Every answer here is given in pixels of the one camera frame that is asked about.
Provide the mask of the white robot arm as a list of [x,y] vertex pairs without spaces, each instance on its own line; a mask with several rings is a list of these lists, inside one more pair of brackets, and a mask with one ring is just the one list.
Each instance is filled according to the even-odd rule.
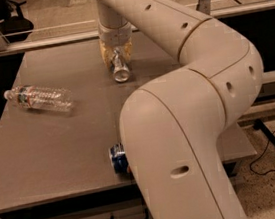
[[180,66],[126,100],[120,134],[154,219],[248,219],[217,150],[257,98],[263,63],[251,41],[171,0],[97,0]]

